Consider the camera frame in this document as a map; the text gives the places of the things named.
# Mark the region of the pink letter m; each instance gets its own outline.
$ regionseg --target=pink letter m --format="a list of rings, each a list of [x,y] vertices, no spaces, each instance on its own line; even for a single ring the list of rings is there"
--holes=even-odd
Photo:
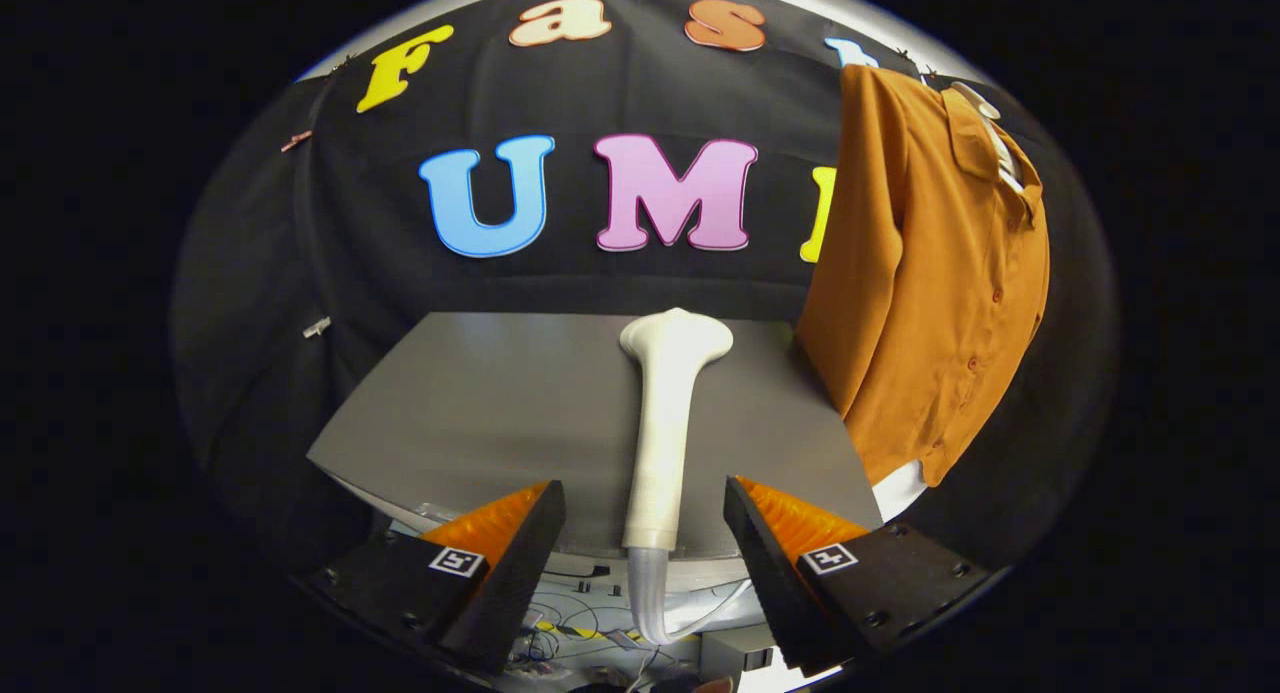
[[[649,242],[640,229],[640,204],[662,240],[671,246],[701,205],[689,245],[710,251],[746,247],[742,199],[746,170],[759,158],[740,141],[710,141],[684,178],[676,178],[662,150],[649,136],[608,136],[595,152],[609,161],[609,227],[595,237],[607,251],[635,251]]]

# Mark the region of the orange shirt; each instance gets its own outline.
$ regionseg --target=orange shirt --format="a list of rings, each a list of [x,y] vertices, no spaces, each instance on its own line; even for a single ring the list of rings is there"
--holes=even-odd
[[[996,410],[1044,313],[1041,179],[1000,179],[960,92],[892,70],[841,72],[840,163],[796,339],[872,484],[920,460],[937,485]]]

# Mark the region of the black cloth backdrop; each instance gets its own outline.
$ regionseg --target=black cloth backdrop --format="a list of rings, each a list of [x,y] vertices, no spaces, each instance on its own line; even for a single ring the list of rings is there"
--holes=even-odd
[[[285,90],[236,143],[197,206],[172,310],[179,401],[215,494],[261,552],[292,571],[361,542],[370,509],[307,460],[316,434],[365,374],[431,311],[708,315],[794,322],[813,265],[799,256],[818,205],[815,167],[838,150],[838,55],[859,42],[881,67],[919,77],[896,51],[773,0],[732,0],[767,18],[763,49],[698,46],[696,0],[602,0],[613,29],[520,49],[518,15],[550,0],[485,0],[406,31],[326,78]],[[401,96],[365,114],[370,61],[442,24]],[[929,77],[942,86],[946,78]],[[996,415],[942,487],[904,520],[986,565],[1011,562],[1052,523],[1087,465],[1107,409],[1116,300],[1100,225],[1065,155],[1000,91],[1046,184],[1052,281],[1044,323]],[[314,131],[287,154],[291,136]],[[680,240],[626,254],[595,246],[608,219],[609,135],[644,133],[677,174],[714,138],[759,150],[745,193],[744,250]],[[545,228],[513,255],[444,247],[417,165],[474,149],[476,215],[511,214],[508,138],[545,135]],[[329,316],[323,336],[302,329]]]

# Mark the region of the gray table surface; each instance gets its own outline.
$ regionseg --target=gray table surface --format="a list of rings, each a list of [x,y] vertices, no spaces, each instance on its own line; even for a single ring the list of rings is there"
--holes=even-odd
[[[308,459],[396,506],[456,514],[556,478],[567,507],[556,551],[622,558],[641,380],[618,334],[634,319],[428,315]],[[740,556],[723,519],[726,475],[878,528],[872,487],[791,327],[723,323],[733,347],[694,387],[672,560]]]

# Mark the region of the shirt sleeve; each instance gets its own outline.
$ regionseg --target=shirt sleeve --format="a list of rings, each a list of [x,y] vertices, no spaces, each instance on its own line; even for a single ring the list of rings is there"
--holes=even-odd
[[[831,213],[796,339],[847,415],[867,375],[902,259],[906,114],[873,69],[841,72],[840,160]]]

